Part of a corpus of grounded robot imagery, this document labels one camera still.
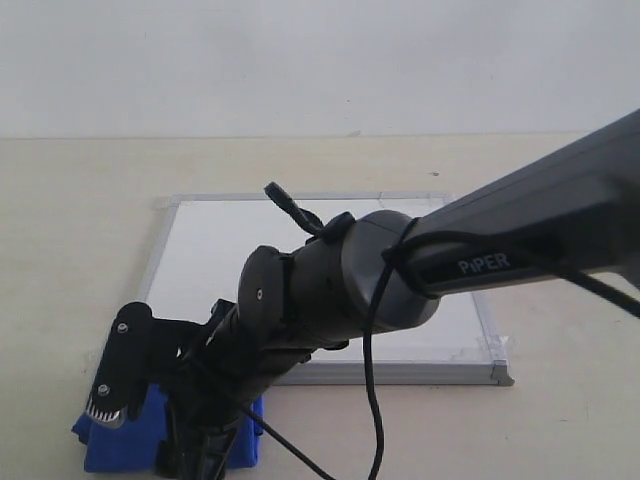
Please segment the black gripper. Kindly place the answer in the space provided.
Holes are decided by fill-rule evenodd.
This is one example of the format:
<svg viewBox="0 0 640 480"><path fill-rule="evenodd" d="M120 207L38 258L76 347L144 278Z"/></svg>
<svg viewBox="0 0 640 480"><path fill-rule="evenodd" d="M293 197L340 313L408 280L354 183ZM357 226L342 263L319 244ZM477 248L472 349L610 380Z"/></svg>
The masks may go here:
<svg viewBox="0 0 640 480"><path fill-rule="evenodd" d="M280 377L280 303L218 301L208 323L156 318L150 378L168 397L156 472L222 479L248 410Z"/></svg>

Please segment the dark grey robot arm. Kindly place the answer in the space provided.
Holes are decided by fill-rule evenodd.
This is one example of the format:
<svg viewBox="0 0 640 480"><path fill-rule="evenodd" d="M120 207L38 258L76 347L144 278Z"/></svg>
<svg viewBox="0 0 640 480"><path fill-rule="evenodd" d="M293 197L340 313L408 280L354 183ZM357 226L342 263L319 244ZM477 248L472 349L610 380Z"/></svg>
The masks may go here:
<svg viewBox="0 0 640 480"><path fill-rule="evenodd" d="M274 382L320 349L424 324L444 296L562 279L631 315L639 303L596 279L639 281L639 116L623 118L423 217L378 210L322 223L276 184L307 233L257 247L234 300L208 321L173 321L168 437L159 474L221 479L243 420Z"/></svg>

